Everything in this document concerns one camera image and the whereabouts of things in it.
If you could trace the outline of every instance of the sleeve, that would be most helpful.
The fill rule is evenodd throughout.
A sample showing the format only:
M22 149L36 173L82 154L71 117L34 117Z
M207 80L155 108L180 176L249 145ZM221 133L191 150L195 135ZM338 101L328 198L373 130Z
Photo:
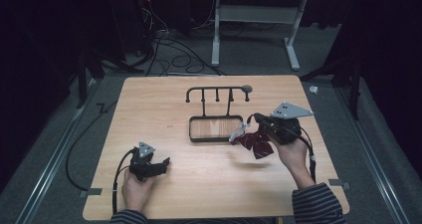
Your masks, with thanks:
M298 224L347 223L338 199L325 183L304 190L295 190L292 200Z
M148 219L140 212L122 210L112 215L109 223L112 224L146 224Z

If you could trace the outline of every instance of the hand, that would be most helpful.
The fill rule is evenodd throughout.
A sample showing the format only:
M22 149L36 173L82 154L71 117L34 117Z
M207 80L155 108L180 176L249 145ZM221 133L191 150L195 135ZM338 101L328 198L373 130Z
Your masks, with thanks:
M148 177L146 181L137 180L129 170L124 172L124 185L121 188L126 209L141 212L151 193L156 177Z
M280 145L270 138L270 141L276 146L279 152L280 161L291 173L299 190L315 185L307 169L307 145L300 139L292 143Z

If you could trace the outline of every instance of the table top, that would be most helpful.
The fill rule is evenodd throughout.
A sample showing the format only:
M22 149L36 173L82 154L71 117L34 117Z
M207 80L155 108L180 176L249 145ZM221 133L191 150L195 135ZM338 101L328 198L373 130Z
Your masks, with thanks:
M87 220L108 220L112 214L111 191L115 171L122 157L140 141L156 148L152 163L170 157L167 173L157 177L144 210L150 219L260 217L293 215L293 178L275 153L255 159L252 151L230 142L191 142L189 119L202 115L201 92L192 87L249 85L250 101L233 90L230 114L246 119L254 112L269 115L282 102L311 110L302 84L296 76L128 78L110 124L105 146L84 209ZM227 91L205 91L207 115L224 115ZM299 118L312 139L316 154L316 182L337 179L335 169L313 116ZM247 132L257 130L252 121ZM118 179L117 209L124 207ZM330 187L343 212L349 206L340 186Z

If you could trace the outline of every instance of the gray carpet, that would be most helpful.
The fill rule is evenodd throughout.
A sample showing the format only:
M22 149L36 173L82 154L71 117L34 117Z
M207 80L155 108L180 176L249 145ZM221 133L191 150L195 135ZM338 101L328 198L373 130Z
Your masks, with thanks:
M337 28L319 30L316 27L301 28L295 40L295 49L301 65L298 72L290 69L286 51L281 48L283 34L289 34L289 27L248 24L253 29L246 29L239 33L238 28L228 27L222 32L220 69L227 75L304 75L320 67L330 49ZM210 63L212 34L209 30L201 30L201 34L192 33L190 36L171 32L166 38L182 42L204 61ZM170 41L162 40L169 45ZM167 61L183 55L179 50L160 45L156 63L151 72L157 75L170 73L186 73L186 67L170 66L163 72ZM127 54L129 61L137 59L133 54ZM186 57L177 58L174 63L183 66ZM193 61L187 66L198 64ZM212 69L205 69L202 74L212 74ZM126 77L134 76L120 71L106 71L102 81L97 81L90 102L88 103L70 143L78 140L90 123L100 114L100 106L108 107L117 101L122 83ZM303 83L308 99L316 114L316 121L328 148L339 178L351 185L345 191L350 205L350 212L346 214L349 223L395 223L386 205L379 187L375 182L368 163L364 158L359 137L353 129L353 122L349 119L348 110L343 107L339 94L348 92L333 89L329 83L330 77L318 77ZM309 86L318 86L319 92L312 94ZM76 85L71 87L71 95L58 107L50 117L49 122L34 144L26 159L16 171L12 180L0 196L0 223L15 223L35 188L42 171L48 164L68 123L74 116L78 103ZM422 220L422 208L419 198L422 196L422 184L415 171L407 161L394 136L388 129L382 114L373 103L370 92L364 81L360 87L358 105L359 124L363 127L374 152L377 153L379 163L384 168L391 185L395 189L400 203L403 205L409 223ZM89 187L101 155L109 124L112 119L113 108L103 114L76 142L70 157L70 174L78 184ZM67 179L65 161L54 173L53 181L44 195L39 206L34 207L32 223L88 223L82 213L86 198L80 197L80 190L75 188ZM292 217L284 218L285 223L294 223ZM165 223L154 220L152 223Z

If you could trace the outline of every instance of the person's left hand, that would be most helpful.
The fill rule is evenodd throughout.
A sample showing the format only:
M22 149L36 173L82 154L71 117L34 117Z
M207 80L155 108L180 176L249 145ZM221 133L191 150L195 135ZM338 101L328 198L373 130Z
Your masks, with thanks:
M126 209L142 211L151 194L151 187L155 179L155 176L148 177L146 181L141 182L129 170L124 172L124 185L121 188L121 193L123 194Z

